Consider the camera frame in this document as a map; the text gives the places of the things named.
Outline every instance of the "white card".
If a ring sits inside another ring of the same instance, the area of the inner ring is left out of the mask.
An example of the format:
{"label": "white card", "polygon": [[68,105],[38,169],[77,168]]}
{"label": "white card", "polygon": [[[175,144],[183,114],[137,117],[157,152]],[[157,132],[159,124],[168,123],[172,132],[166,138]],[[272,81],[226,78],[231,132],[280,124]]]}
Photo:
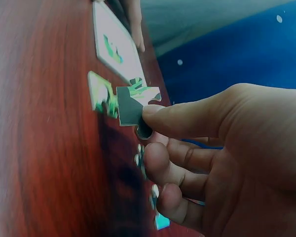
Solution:
{"label": "white card", "polygon": [[131,35],[104,2],[93,3],[93,21],[97,57],[126,83],[142,78],[147,86]]}

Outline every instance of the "human hand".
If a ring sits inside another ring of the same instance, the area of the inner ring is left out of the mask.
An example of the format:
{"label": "human hand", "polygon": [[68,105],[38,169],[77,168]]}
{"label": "human hand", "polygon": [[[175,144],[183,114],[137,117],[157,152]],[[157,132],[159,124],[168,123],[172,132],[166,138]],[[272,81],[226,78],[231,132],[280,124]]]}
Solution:
{"label": "human hand", "polygon": [[142,10],[140,6],[140,0],[121,0],[120,1],[127,18],[129,20],[132,38],[137,48],[141,51],[145,51],[144,37],[142,31]]}
{"label": "human hand", "polygon": [[144,162],[163,187],[161,214],[206,237],[296,237],[296,90],[237,84],[197,102],[147,106],[143,118],[156,131]]}

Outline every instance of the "person's finger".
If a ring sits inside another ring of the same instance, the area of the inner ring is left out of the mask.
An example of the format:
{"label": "person's finger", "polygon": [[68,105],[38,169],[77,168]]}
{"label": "person's finger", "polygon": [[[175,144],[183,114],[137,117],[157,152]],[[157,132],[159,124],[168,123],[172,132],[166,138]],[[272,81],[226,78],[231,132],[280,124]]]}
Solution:
{"label": "person's finger", "polygon": [[144,163],[148,178],[158,185],[172,183],[178,185],[185,197],[200,200],[208,175],[196,174],[173,164],[169,160],[167,148],[161,143],[146,146]]}
{"label": "person's finger", "polygon": [[142,52],[145,51],[144,38],[142,33],[142,10],[140,6],[140,0],[124,0],[124,8],[127,11],[127,17],[129,20],[132,38],[137,48]]}
{"label": "person's finger", "polygon": [[192,141],[200,142],[209,147],[223,147],[223,141],[215,137],[197,137],[192,138]]}
{"label": "person's finger", "polygon": [[169,139],[167,150],[171,162],[194,172],[210,172],[214,157],[220,151],[215,149],[202,149],[195,144],[173,138]]}
{"label": "person's finger", "polygon": [[224,139],[233,115],[248,100],[256,85],[237,84],[209,98],[166,108],[148,105],[143,119],[154,130],[172,138],[218,137]]}
{"label": "person's finger", "polygon": [[139,49],[141,52],[145,51],[145,42],[144,42],[144,36],[143,36],[143,30],[142,30],[142,26],[140,26],[140,45],[139,45]]}
{"label": "person's finger", "polygon": [[202,231],[204,207],[182,197],[179,186],[164,186],[158,201],[157,210],[165,217],[198,232]]}

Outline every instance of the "puzzle piece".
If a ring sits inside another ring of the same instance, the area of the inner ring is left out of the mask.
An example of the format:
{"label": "puzzle piece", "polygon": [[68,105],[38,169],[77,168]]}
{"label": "puzzle piece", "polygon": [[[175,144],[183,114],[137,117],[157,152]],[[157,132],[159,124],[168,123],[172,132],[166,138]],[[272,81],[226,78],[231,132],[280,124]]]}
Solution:
{"label": "puzzle piece", "polygon": [[135,155],[134,161],[135,161],[137,167],[141,170],[144,179],[146,180],[147,176],[146,176],[146,171],[145,171],[145,166],[144,166],[144,152],[145,152],[144,146],[138,144],[137,152],[138,153]]}
{"label": "puzzle piece", "polygon": [[88,73],[88,81],[92,109],[103,113],[106,107],[107,115],[116,119],[118,103],[111,83],[94,72]]}
{"label": "puzzle piece", "polygon": [[159,231],[161,229],[164,229],[166,227],[170,226],[170,220],[160,213],[157,213],[155,219],[154,219],[154,225],[155,228]]}
{"label": "puzzle piece", "polygon": [[170,220],[163,215],[161,215],[156,208],[157,205],[157,199],[159,197],[159,188],[156,184],[154,184],[151,188],[151,194],[150,194],[150,203],[153,210],[156,211],[156,216],[154,218],[154,226],[159,231],[161,229],[164,229],[168,226],[170,226]]}
{"label": "puzzle piece", "polygon": [[137,135],[147,140],[152,135],[152,129],[144,122],[143,107],[152,100],[161,101],[159,87],[142,87],[143,80],[131,80],[132,86],[117,87],[119,123],[121,126],[137,126]]}

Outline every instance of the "reddish-brown wood surface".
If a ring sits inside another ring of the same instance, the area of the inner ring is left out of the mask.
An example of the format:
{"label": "reddish-brown wood surface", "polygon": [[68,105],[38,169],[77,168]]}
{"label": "reddish-brown wood surface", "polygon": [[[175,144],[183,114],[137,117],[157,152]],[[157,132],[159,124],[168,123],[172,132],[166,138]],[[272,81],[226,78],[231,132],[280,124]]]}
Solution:
{"label": "reddish-brown wood surface", "polygon": [[[148,84],[169,104],[145,34]],[[150,182],[131,127],[91,110],[96,58],[89,0],[0,0],[0,237],[199,236],[154,231]]]}

